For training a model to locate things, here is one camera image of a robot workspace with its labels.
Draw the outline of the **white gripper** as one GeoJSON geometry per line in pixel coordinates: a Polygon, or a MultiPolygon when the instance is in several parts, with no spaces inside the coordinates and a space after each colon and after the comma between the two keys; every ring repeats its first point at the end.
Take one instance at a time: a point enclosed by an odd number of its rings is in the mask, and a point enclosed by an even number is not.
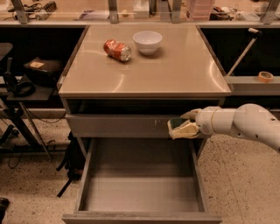
{"type": "Polygon", "coordinates": [[[188,138],[192,139],[199,135],[201,132],[204,135],[214,135],[213,119],[214,114],[220,109],[220,107],[206,107],[200,110],[200,108],[192,109],[183,115],[181,118],[189,119],[185,120],[176,129],[171,129],[169,122],[167,123],[169,135],[172,139],[188,138]]]}

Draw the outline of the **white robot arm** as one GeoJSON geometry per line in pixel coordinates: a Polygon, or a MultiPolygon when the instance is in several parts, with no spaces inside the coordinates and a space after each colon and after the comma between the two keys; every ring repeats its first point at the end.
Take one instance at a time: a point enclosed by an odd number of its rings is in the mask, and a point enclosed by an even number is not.
{"type": "Polygon", "coordinates": [[[172,139],[223,134],[248,139],[280,151],[280,121],[266,108],[244,104],[239,108],[197,108],[171,118],[167,127],[172,139]]]}

